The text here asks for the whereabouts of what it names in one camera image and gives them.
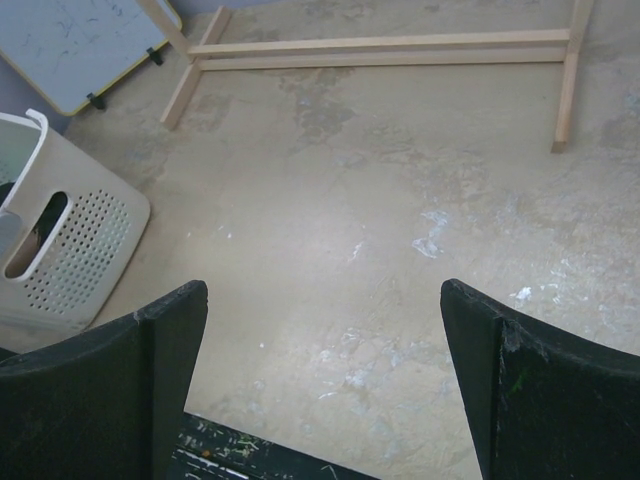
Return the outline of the small framed whiteboard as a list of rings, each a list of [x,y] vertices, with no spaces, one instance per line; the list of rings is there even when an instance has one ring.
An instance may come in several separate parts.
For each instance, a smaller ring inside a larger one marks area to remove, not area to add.
[[[136,1],[3,1],[1,57],[73,116],[168,42]]]

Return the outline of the cream plastic laundry basket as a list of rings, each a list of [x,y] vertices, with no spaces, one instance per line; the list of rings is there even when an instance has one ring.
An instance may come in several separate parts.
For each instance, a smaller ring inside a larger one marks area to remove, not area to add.
[[[67,205],[25,272],[6,268],[56,192]],[[1,346],[24,352],[89,327],[150,218],[144,195],[33,109],[1,116]]]

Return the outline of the black t shirt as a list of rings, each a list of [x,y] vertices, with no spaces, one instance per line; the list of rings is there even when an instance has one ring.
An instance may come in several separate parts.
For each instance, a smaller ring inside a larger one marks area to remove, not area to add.
[[[63,192],[56,192],[51,197],[31,233],[7,265],[6,276],[8,278],[21,276],[30,266],[64,212],[67,202],[67,195]]]

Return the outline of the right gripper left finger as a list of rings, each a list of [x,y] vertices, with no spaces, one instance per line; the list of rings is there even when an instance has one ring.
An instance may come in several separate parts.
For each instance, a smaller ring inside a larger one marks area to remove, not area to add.
[[[190,281],[59,343],[2,350],[2,478],[165,478],[207,297]]]

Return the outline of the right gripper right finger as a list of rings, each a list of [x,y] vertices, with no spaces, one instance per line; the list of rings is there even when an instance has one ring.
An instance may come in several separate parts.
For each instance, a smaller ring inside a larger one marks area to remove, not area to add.
[[[457,279],[440,309],[483,478],[638,478],[638,356]]]

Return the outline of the wooden clothes rack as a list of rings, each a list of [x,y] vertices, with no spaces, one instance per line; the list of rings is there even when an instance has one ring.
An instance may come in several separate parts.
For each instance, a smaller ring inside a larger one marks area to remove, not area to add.
[[[200,42],[193,44],[158,2],[139,5],[188,62],[161,116],[168,130],[178,124],[205,72],[560,63],[563,76],[551,147],[555,154],[564,152],[569,142],[579,56],[593,8],[590,1],[575,2],[566,29],[223,44],[220,38],[231,12],[221,6]]]

